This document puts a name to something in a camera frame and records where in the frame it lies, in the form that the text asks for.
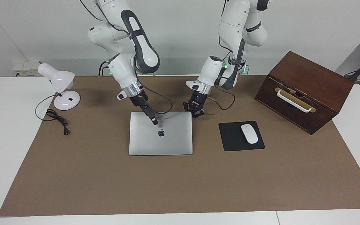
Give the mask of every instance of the apple logo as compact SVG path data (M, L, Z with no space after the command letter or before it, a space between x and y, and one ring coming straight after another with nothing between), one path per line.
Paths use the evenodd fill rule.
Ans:
M159 137L163 137L165 135L164 132L165 131L162 129L162 130L158 131L157 135L159 135Z

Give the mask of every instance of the box lid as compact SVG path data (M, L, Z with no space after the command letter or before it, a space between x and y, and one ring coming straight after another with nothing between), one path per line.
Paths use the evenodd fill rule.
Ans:
M288 52L269 75L338 113L354 85L353 81L294 52Z

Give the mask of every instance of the lamp shade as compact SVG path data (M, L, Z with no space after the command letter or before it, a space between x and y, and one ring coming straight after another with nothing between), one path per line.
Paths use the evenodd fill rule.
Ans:
M68 71L58 71L51 65L43 63L38 67L38 72L51 81L56 92L62 93L73 86L75 74Z

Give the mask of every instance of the brown desk mat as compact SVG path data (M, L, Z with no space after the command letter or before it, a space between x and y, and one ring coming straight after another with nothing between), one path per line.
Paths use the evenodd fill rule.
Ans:
M196 77L142 77L170 97L174 110ZM264 76L240 77L235 105L193 120L191 156L131 157L129 99L118 101L113 77L76 77L80 104L43 122L0 216L200 213L360 208L360 168L333 122L309 135L254 100ZM166 100L148 93L156 110ZM232 97L214 90L227 105ZM257 121L266 149L225 152L219 123Z

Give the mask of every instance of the black mouse pad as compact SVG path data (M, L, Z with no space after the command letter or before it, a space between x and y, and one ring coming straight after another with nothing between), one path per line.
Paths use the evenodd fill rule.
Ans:
M256 144L249 144L244 136L241 125L251 124L257 134L258 141ZM264 149L262 135L260 134L256 121L247 122L229 122L219 124L220 135L222 137L223 148L226 152Z

